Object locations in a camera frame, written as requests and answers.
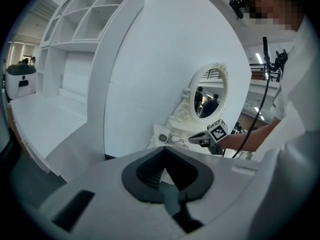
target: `small white box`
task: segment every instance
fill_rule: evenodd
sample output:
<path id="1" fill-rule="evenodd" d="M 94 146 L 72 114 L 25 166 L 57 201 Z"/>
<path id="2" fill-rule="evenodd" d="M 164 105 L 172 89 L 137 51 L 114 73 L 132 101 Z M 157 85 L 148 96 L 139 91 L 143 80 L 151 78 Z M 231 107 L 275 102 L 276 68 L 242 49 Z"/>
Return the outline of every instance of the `small white box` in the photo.
<path id="1" fill-rule="evenodd" d="M 228 136 L 228 127 L 222 119 L 219 119 L 211 125 L 208 133 L 210 134 L 214 142 L 218 143 Z"/>

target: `human arm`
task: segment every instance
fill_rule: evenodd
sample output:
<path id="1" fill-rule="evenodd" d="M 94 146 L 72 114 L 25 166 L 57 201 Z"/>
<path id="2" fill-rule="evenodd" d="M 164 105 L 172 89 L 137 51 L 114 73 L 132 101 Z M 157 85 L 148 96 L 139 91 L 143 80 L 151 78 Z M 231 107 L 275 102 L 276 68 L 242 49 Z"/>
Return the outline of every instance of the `human arm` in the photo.
<path id="1" fill-rule="evenodd" d="M 278 118 L 274 117 L 269 125 L 263 126 L 257 130 L 253 130 L 244 144 L 243 151 L 256 151 L 259 146 L 264 142 L 272 130 L 281 122 Z M 232 149 L 237 150 L 240 148 L 247 133 L 230 134 L 221 141 L 218 142 L 220 149 Z"/>

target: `white curved wall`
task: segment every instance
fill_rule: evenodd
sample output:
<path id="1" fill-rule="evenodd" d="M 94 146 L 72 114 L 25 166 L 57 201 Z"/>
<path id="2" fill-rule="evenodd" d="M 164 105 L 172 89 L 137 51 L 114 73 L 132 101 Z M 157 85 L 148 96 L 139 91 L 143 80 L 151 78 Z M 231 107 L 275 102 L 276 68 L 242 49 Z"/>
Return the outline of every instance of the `white curved wall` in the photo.
<path id="1" fill-rule="evenodd" d="M 153 124 L 164 125 L 204 65 L 226 63 L 238 109 L 226 111 L 234 125 L 251 73 L 243 47 L 227 20 L 208 0 L 145 0 L 124 38 L 110 78 L 104 116 L 105 153 L 120 157 L 144 150 Z"/>

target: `white cabinet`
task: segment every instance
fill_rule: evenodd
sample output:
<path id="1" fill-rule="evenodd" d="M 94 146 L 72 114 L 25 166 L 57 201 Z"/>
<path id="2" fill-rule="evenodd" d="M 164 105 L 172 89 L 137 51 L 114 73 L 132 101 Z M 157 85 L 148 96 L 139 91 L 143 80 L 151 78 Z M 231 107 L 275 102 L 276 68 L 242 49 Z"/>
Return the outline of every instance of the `white cabinet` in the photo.
<path id="1" fill-rule="evenodd" d="M 145 0 L 66 0 L 36 62 L 36 93 L 11 102 L 37 164 L 67 182 L 104 160 L 104 110 L 117 52 Z"/>

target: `railing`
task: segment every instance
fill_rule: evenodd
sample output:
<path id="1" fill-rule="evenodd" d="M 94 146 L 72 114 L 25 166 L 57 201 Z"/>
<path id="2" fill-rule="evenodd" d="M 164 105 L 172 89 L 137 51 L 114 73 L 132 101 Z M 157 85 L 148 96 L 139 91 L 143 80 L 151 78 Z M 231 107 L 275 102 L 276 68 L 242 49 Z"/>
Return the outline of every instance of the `railing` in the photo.
<path id="1" fill-rule="evenodd" d="M 251 79 L 252 80 L 268 80 L 267 74 L 267 66 L 266 64 L 250 64 L 251 68 Z M 203 79 L 221 79 L 221 75 L 215 69 L 208 70 L 203 76 Z M 270 80 L 272 82 L 279 83 L 281 79 L 281 70 L 278 72 L 271 72 L 270 73 Z"/>

